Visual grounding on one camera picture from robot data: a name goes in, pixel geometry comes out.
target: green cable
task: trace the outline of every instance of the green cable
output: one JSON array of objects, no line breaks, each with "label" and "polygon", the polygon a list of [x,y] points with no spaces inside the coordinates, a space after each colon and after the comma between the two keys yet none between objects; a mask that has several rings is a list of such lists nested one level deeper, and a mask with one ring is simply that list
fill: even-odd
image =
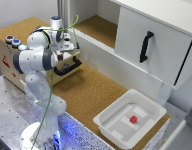
[{"label": "green cable", "polygon": [[[70,27],[65,28],[65,29],[60,29],[60,30],[43,29],[43,30],[63,31],[63,30],[67,30],[67,29],[73,28],[73,32],[74,32],[74,35],[75,35],[75,40],[76,40],[76,42],[78,43],[78,40],[77,40],[77,37],[76,37],[76,34],[75,34],[75,30],[74,30],[74,26],[76,25],[78,19],[79,19],[79,16],[76,15],[76,16],[74,17],[74,21],[73,21],[74,23],[73,23]],[[49,49],[50,49],[50,51],[51,51],[51,47],[50,47],[49,40],[48,40],[47,36],[45,35],[44,32],[42,32],[42,34],[44,35],[44,37],[45,37],[45,39],[46,39],[46,41],[47,41],[47,43],[48,43],[48,45],[49,45]],[[45,120],[45,117],[46,117],[46,114],[47,114],[47,110],[48,110],[48,108],[49,108],[49,104],[50,104],[51,96],[52,96],[53,85],[54,85],[54,84],[53,84],[53,77],[54,77],[54,68],[52,68],[52,86],[51,86],[51,91],[50,91],[50,96],[49,96],[49,102],[48,102],[48,104],[47,104],[47,107],[46,107],[46,110],[45,110],[45,113],[44,113],[42,122],[41,122],[41,124],[40,124],[39,129],[38,129],[38,133],[37,133],[36,138],[35,138],[35,140],[34,140],[34,142],[33,142],[33,146],[32,146],[32,148],[31,148],[31,150],[33,150],[33,147],[34,147],[34,145],[35,145],[35,143],[36,143],[36,140],[37,140],[37,138],[38,138],[40,129],[41,129],[41,127],[42,127],[42,125],[43,125],[43,122],[44,122],[44,120]]]},{"label": "green cable", "polygon": [[[47,39],[47,36],[45,35],[44,32],[42,32],[42,33],[43,33],[43,35],[44,35],[44,37],[45,37],[45,39],[47,40],[47,43],[48,43],[48,45],[49,45],[49,41],[48,41],[48,39]],[[34,142],[33,142],[33,146],[32,146],[32,148],[31,148],[31,150],[33,150],[33,147],[34,147],[34,145],[35,145],[35,143],[36,143],[36,140],[37,140],[37,138],[38,138],[40,129],[41,129],[41,127],[42,127],[42,125],[43,125],[43,122],[44,122],[44,120],[45,120],[45,117],[46,117],[46,114],[47,114],[47,110],[48,110],[48,108],[49,108],[49,104],[50,104],[51,97],[52,97],[53,85],[54,85],[54,84],[53,84],[53,77],[54,77],[54,68],[52,68],[52,86],[51,86],[51,91],[50,91],[50,96],[49,96],[49,102],[48,102],[48,104],[47,104],[47,108],[46,108],[46,110],[45,110],[45,113],[44,113],[42,122],[41,122],[41,124],[40,124],[39,129],[38,129],[38,133],[37,133],[36,138],[35,138],[35,140],[34,140]]]}]

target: black handle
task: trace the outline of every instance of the black handle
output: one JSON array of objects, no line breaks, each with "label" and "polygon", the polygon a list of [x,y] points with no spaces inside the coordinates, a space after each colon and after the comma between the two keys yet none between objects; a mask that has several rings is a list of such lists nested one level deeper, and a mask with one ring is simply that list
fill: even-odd
[{"label": "black handle", "polygon": [[63,76],[82,64],[82,62],[78,60],[76,56],[73,57],[73,61],[75,62],[75,64],[66,69],[58,70],[57,67],[54,67],[54,72],[59,76]]},{"label": "black handle", "polygon": [[154,33],[150,32],[150,31],[147,32],[147,35],[145,36],[145,39],[143,41],[142,50],[140,53],[140,63],[147,60],[147,56],[145,54],[147,52],[148,41],[153,36],[154,36]]}]

